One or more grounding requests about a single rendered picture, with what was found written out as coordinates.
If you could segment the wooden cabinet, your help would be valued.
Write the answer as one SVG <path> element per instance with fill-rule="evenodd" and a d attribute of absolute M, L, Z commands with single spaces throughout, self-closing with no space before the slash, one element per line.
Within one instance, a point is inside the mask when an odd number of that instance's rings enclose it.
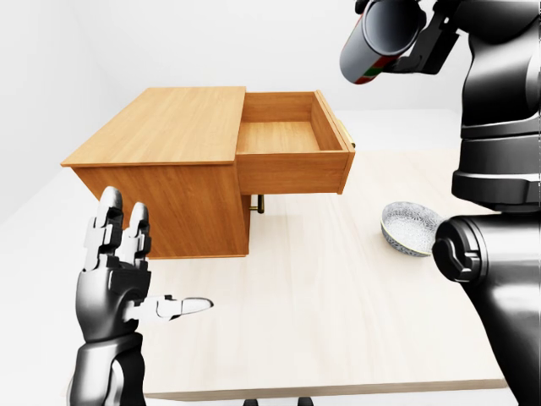
<path fill-rule="evenodd" d="M 243 86 L 149 88 L 63 161 L 95 196 L 147 205 L 153 258 L 245 256 L 236 148 Z"/>

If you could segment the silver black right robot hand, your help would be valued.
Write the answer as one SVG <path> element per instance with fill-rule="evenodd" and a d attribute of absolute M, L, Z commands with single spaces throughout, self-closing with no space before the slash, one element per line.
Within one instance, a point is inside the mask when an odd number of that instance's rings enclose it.
<path fill-rule="evenodd" d="M 452 22 L 459 0 L 436 0 L 433 16 L 427 19 L 416 41 L 383 71 L 392 74 L 438 74 L 454 47 L 458 34 Z"/>

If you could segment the wooden drawer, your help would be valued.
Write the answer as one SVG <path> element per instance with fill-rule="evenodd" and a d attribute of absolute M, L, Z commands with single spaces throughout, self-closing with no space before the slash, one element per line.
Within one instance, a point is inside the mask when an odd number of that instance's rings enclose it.
<path fill-rule="evenodd" d="M 248 92 L 236 166 L 244 195 L 343 192 L 355 150 L 321 91 Z"/>

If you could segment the patterned white blue bowl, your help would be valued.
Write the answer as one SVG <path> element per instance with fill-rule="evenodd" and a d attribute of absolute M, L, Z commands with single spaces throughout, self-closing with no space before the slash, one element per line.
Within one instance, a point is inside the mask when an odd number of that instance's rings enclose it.
<path fill-rule="evenodd" d="M 381 232 L 389 245 L 414 257 L 432 255 L 435 234 L 445 219 L 426 206 L 395 201 L 383 209 Z"/>

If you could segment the grey ketchup bottle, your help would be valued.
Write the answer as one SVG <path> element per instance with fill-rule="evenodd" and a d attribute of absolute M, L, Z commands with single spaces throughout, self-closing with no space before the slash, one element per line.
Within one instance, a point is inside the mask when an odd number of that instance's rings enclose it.
<path fill-rule="evenodd" d="M 355 11 L 359 20 L 342 48 L 339 65 L 346 80 L 361 85 L 412 46 L 426 14 L 418 0 L 356 0 Z"/>

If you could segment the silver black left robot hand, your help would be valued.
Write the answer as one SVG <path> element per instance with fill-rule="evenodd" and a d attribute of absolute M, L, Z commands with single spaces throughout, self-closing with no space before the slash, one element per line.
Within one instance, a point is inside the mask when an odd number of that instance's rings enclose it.
<path fill-rule="evenodd" d="M 97 213 L 90 219 L 86 257 L 76 289 L 76 315 L 87 343 L 135 332 L 141 320 L 172 321 L 214 306 L 206 298 L 174 299 L 148 295 L 151 272 L 150 216 L 145 204 L 135 204 L 123 228 L 123 199 L 112 186 L 104 189 Z"/>

